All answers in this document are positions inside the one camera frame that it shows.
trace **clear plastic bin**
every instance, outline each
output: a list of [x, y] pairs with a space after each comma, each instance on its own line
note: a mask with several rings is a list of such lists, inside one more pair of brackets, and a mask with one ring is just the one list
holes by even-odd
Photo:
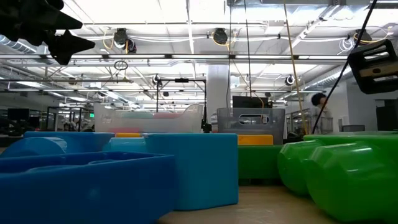
[[217, 110], [219, 133], [271, 134], [274, 144], [282, 144], [285, 109], [220, 108]]
[[200, 133], [202, 105], [183, 113], [119, 112], [94, 104], [95, 131], [112, 133]]

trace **blue bin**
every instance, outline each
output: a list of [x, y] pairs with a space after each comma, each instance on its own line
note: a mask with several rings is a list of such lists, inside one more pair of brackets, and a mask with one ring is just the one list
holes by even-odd
[[24, 138], [56, 137], [67, 142], [68, 153], [100, 152], [104, 145], [114, 138], [114, 133], [28, 131]]
[[111, 138], [104, 146], [105, 152], [147, 152], [144, 138]]
[[0, 160], [0, 223], [153, 224], [175, 205], [174, 156], [92, 152]]
[[150, 134], [149, 153], [175, 156], [176, 210], [198, 210], [238, 202], [238, 135]]
[[67, 142], [55, 137], [31, 137], [12, 143], [0, 157], [65, 154]]

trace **orange bin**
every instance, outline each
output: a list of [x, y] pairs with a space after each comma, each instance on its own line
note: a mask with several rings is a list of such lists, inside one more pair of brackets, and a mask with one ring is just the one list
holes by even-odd
[[239, 146], [266, 146], [273, 145], [274, 137], [271, 134], [239, 134], [238, 145]]
[[138, 138], [141, 137], [140, 133], [116, 133], [117, 138]]

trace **wooden floor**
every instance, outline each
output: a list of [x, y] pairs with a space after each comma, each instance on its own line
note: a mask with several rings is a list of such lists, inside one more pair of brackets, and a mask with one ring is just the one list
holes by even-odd
[[193, 212], [172, 212], [158, 224], [335, 224], [306, 198], [285, 187], [240, 187], [239, 203]]

